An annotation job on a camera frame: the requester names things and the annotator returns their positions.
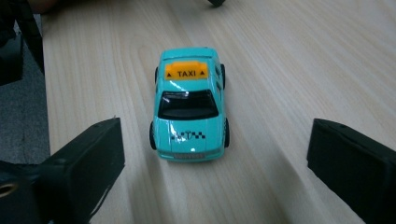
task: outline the car windshield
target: car windshield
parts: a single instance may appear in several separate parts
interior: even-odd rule
[[[219,115],[212,92],[164,91],[160,102],[160,119],[208,119]]]

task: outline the taxi sign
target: taxi sign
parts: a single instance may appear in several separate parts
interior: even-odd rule
[[[198,61],[175,62],[165,66],[165,80],[191,80],[207,78],[207,64]]]

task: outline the turquoise toy taxi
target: turquoise toy taxi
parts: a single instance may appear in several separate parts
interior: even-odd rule
[[[210,48],[169,49],[155,71],[149,141],[169,161],[209,161],[230,144],[225,69]]]

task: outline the black tire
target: black tire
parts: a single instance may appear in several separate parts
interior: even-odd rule
[[[154,82],[157,83],[158,67],[155,68],[155,79]]]
[[[224,147],[228,147],[230,145],[230,126],[228,124],[228,120],[225,119],[225,141]]]
[[[221,64],[221,75],[223,77],[223,89],[225,90],[225,66]]]
[[[214,7],[220,7],[225,0],[208,0]]]
[[[149,125],[149,144],[151,145],[151,148],[156,150],[157,147],[155,146],[155,141],[154,141],[154,130],[152,129],[152,122]]]

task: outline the table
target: table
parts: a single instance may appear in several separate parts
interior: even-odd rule
[[[51,153],[121,118],[126,167],[92,223],[362,223],[306,165],[313,118],[396,149],[392,0],[72,1],[43,16]],[[149,145],[163,50],[215,48],[231,145],[174,163]]]

